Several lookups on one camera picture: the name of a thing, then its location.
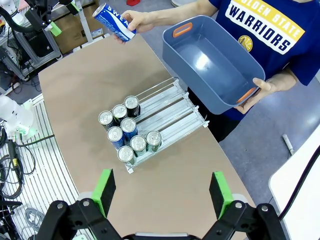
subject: can rack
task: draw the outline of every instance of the can rack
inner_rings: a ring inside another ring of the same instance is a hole
[[[125,165],[129,174],[155,154],[209,124],[199,113],[199,106],[195,106],[189,99],[189,93],[180,87],[176,77],[169,78],[136,97],[141,107],[140,115],[134,118],[138,134],[145,137],[149,131],[159,131],[162,143],[157,152],[147,151],[136,158],[134,165]]]

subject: wire grid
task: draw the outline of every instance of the wire grid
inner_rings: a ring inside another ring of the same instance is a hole
[[[31,143],[53,134],[42,94],[35,97],[32,102],[36,112],[35,121],[37,121],[39,133],[25,143]],[[18,148],[23,171],[29,173],[33,168],[31,155],[25,147]],[[35,234],[35,231],[31,227],[28,227],[29,225],[25,220],[25,210],[27,208],[34,208],[46,214],[49,205],[53,201],[63,200],[70,205],[73,204],[79,196],[54,137],[30,145],[28,148],[34,155],[36,161],[35,171],[31,175],[24,175],[22,193],[19,197],[12,200],[22,202],[22,206],[14,210],[15,214],[12,215],[12,220],[21,238],[24,240],[27,240]],[[7,145],[0,148],[1,158],[8,154]],[[10,161],[6,160],[3,166],[8,167],[9,163]],[[11,195],[18,187],[16,183],[17,177],[14,171],[9,171],[7,181],[14,184],[6,182],[3,191]],[[93,239],[88,229],[79,230],[76,236],[81,234],[85,235],[88,240]]]

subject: brown table surface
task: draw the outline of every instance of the brown table surface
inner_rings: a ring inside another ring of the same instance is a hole
[[[173,144],[132,174],[117,159],[98,114],[170,77],[140,35],[125,46],[112,37],[100,40],[39,73],[50,123],[78,191],[93,191],[102,169],[114,170],[116,191],[108,219],[121,236],[185,232],[203,237],[216,221],[209,193],[213,171],[223,171],[232,192],[244,195],[253,206],[207,128]]]

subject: black trousers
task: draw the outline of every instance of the black trousers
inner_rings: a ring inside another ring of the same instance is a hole
[[[202,117],[206,117],[206,120],[210,121],[208,128],[218,142],[224,140],[240,123],[240,121],[230,119],[223,114],[211,113],[190,88],[188,88],[188,92],[191,102],[199,106],[199,113]]]

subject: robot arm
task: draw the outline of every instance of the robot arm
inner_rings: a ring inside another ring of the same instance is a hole
[[[33,121],[32,111],[17,104],[7,96],[0,96],[0,118],[4,120],[4,129],[8,139],[12,139],[16,132],[28,134]]]
[[[0,15],[14,31],[20,33],[31,33],[51,26],[51,12],[57,4],[66,5],[73,15],[79,12],[72,0],[26,0],[26,2],[30,8],[25,13],[25,17],[31,23],[30,27],[20,26],[25,17],[18,12],[13,0],[0,0]]]
[[[234,200],[223,210],[221,205],[225,193],[219,185],[221,180],[224,181],[223,175],[217,177],[213,173],[209,187],[216,215],[221,217],[202,240],[230,240],[235,232],[246,233],[249,240],[286,239],[271,204],[263,203],[254,208]],[[107,218],[116,190],[112,169],[103,171],[98,186],[104,186],[104,189],[97,192],[96,188],[91,198],[84,198],[72,205],[60,200],[51,203],[38,234],[33,236],[35,240],[71,240],[80,229],[90,229],[97,240],[200,240],[187,233],[163,235],[140,232],[121,237]]]

